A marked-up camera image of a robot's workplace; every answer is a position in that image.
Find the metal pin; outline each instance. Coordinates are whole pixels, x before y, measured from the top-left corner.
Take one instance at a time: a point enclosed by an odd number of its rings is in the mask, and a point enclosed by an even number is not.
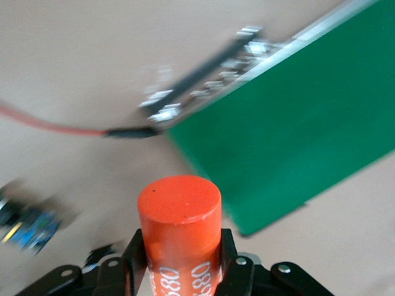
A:
[[[239,265],[246,265],[247,264],[247,260],[244,259],[243,257],[239,257],[236,259],[236,263]]]
[[[63,272],[60,274],[60,276],[62,276],[62,277],[64,278],[64,277],[66,277],[66,276],[71,275],[72,273],[73,273],[73,271],[72,271],[71,269],[68,269],[68,270],[63,271]]]
[[[285,265],[285,264],[278,265],[278,270],[282,273],[290,273],[291,272],[291,268],[289,268],[288,265]]]
[[[109,262],[109,267],[114,267],[118,265],[118,261],[117,260],[113,260]]]

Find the printed number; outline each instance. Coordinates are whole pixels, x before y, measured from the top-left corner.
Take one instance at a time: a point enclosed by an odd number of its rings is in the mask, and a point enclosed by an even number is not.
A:
[[[168,279],[160,279],[160,284],[163,288],[177,292],[181,289],[179,281],[169,281]]]
[[[207,285],[211,280],[211,274],[206,273],[203,277],[195,279],[192,283],[194,289],[200,289],[202,286]]]
[[[162,292],[164,293],[165,296],[181,296],[180,293],[174,291],[165,293],[165,291],[162,290]]]
[[[205,286],[202,290],[201,293],[197,294],[194,293],[193,296],[209,296],[211,293],[211,284],[208,284],[207,286]]]
[[[206,274],[206,272],[208,272],[210,270],[210,265],[211,265],[210,261],[207,261],[207,262],[204,262],[200,265],[197,265],[197,267],[192,269],[192,277],[193,278],[201,278],[203,275]]]
[[[164,277],[165,279],[169,279],[169,280],[178,279],[180,277],[180,273],[177,270],[175,270],[174,268],[161,266],[159,268],[159,272],[162,277]]]

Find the orange cap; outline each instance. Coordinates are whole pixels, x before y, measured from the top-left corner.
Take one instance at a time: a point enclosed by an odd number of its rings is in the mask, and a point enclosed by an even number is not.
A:
[[[220,279],[221,194],[197,176],[147,186],[138,210],[154,296],[214,294]]]

